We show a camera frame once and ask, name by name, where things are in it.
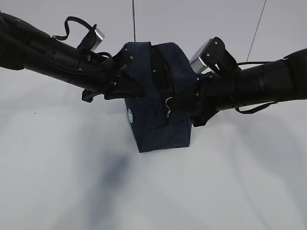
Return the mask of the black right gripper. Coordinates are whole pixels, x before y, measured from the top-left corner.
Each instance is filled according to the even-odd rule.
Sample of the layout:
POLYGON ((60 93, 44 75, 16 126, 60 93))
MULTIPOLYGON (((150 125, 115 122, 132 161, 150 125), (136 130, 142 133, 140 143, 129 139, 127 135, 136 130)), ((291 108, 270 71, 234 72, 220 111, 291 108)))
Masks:
POLYGON ((239 71, 230 76, 212 71, 198 74, 196 91, 188 90, 169 97, 167 107, 172 111, 195 112, 191 116, 193 126, 204 126, 219 111, 240 106, 239 74, 239 71))

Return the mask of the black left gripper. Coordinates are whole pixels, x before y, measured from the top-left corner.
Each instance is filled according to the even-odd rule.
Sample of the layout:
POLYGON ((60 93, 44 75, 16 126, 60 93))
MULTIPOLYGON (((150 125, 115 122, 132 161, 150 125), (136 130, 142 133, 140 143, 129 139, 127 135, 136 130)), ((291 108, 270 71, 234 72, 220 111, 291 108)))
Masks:
POLYGON ((103 95, 105 100, 134 99, 144 96, 142 86, 127 73, 133 63, 131 52, 122 49, 115 56, 108 52, 95 53, 71 48, 73 68, 70 84, 83 88, 82 100, 91 103, 103 95))

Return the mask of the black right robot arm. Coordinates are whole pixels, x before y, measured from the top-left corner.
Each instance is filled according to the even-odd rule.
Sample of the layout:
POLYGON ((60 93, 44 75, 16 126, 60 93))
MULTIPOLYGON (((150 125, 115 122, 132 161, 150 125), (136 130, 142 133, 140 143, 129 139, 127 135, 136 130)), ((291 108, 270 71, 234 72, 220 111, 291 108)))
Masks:
POLYGON ((220 67, 198 78, 190 89, 165 101, 172 112, 188 113, 195 127, 205 125, 222 110, 235 109, 250 115, 272 104, 305 100, 307 51, 299 50, 248 69, 240 69, 232 60, 229 73, 220 67))

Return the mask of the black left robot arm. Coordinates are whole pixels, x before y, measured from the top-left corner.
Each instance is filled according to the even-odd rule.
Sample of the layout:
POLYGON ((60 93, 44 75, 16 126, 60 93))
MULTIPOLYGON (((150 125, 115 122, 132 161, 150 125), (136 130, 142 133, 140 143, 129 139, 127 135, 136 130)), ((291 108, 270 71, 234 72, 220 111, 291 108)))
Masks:
POLYGON ((144 96, 143 87, 127 73, 133 56, 122 50, 115 56, 96 53, 105 36, 94 24, 67 17, 65 36, 49 34, 12 15, 0 14, 0 66, 11 70, 31 70, 83 89, 88 103, 98 95, 106 100, 144 96), (70 34, 68 22, 84 26, 88 32, 77 47, 64 43, 70 34))

